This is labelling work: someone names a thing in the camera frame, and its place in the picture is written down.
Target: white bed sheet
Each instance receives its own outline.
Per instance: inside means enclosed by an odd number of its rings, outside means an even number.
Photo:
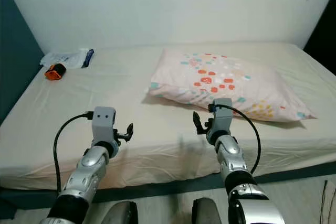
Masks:
[[[97,49],[89,68],[67,71],[48,81],[37,74],[0,127],[0,186],[55,189],[52,143],[70,117],[96,106],[117,110],[115,127],[134,136],[110,161],[100,188],[163,183],[219,171],[214,149],[197,136],[192,111],[201,109],[149,97],[146,89],[164,47],[213,52],[274,66],[318,119],[293,123],[256,122],[262,143],[255,175],[336,161],[336,76],[290,44],[190,44]],[[257,143],[247,122],[233,119],[231,132],[251,168]],[[62,183],[92,140],[91,121],[69,124],[59,139]]]

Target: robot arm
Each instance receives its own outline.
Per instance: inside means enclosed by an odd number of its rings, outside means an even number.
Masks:
[[[217,160],[228,195],[229,223],[271,223],[284,224],[276,206],[257,185],[244,161],[243,150],[230,135],[232,111],[220,105],[231,106],[231,99],[215,99],[209,105],[214,118],[205,123],[203,129],[200,117],[194,112],[194,123],[198,134],[206,134],[207,141],[215,146]]]
[[[127,134],[118,134],[118,131],[113,129],[114,119],[114,108],[95,108],[92,118],[91,148],[85,151],[48,217],[40,224],[81,224],[84,221],[99,182],[106,173],[109,159],[118,152],[120,146],[118,139],[129,141],[133,135],[133,124],[129,125]]]

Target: patterned pillowcase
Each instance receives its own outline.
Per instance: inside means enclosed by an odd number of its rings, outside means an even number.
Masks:
[[[231,98],[233,107],[262,121],[313,117],[275,70],[224,55],[163,50],[149,94],[203,108],[214,98]]]

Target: light wooden floor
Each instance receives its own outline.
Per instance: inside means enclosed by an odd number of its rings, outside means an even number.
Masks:
[[[324,180],[336,184],[336,175],[328,175],[287,182],[261,184],[269,198],[278,206],[286,224],[319,223],[321,195]],[[139,224],[191,223],[191,210],[194,199],[212,198],[218,207],[223,224],[227,223],[227,196],[225,189],[195,191],[190,193],[139,198],[136,202]],[[93,204],[85,223],[97,224],[116,201]],[[39,223],[47,216],[49,209],[18,210],[14,220],[2,220],[0,224]]]

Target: black cable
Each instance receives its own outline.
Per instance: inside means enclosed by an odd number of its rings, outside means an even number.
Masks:
[[[323,193],[322,193],[322,202],[321,202],[321,212],[320,212],[320,223],[323,222],[323,207],[324,207],[324,202],[325,202],[325,196],[326,196],[326,188],[327,188],[328,181],[324,181],[324,187],[323,187]]]
[[[56,185],[57,185],[57,193],[58,194],[61,192],[61,175],[60,175],[60,171],[59,171],[59,164],[58,164],[58,158],[57,158],[58,137],[60,136],[62,130],[73,120],[75,120],[77,118],[87,118],[89,120],[92,120],[92,116],[93,116],[93,111],[89,111],[87,113],[84,113],[84,114],[81,114],[81,115],[76,115],[73,118],[70,118],[68,121],[66,121],[62,125],[62,127],[58,130],[58,132],[55,136],[53,153],[54,153],[54,162],[55,162],[55,170],[56,170]]]
[[[259,133],[257,131],[257,128],[254,126],[253,122],[251,121],[250,118],[248,118],[243,112],[240,112],[239,110],[237,110],[236,108],[234,107],[231,107],[231,106],[227,106],[227,105],[222,105],[222,104],[216,104],[214,105],[214,107],[219,107],[219,108],[227,108],[229,110],[233,110],[235,112],[237,112],[239,115],[241,115],[253,128],[254,132],[256,133],[256,136],[257,136],[257,142],[258,142],[258,154],[257,154],[257,159],[251,169],[251,174],[253,174],[253,172],[256,170],[258,164],[259,164],[259,161],[260,161],[260,154],[261,154],[261,142],[260,142],[260,137],[259,137]]]
[[[330,219],[331,219],[331,209],[333,208],[332,205],[334,203],[334,199],[336,197],[336,190],[334,191],[334,194],[332,196],[332,199],[331,199],[331,203],[330,203],[330,209],[329,209],[329,213],[328,213],[328,224],[330,223]]]

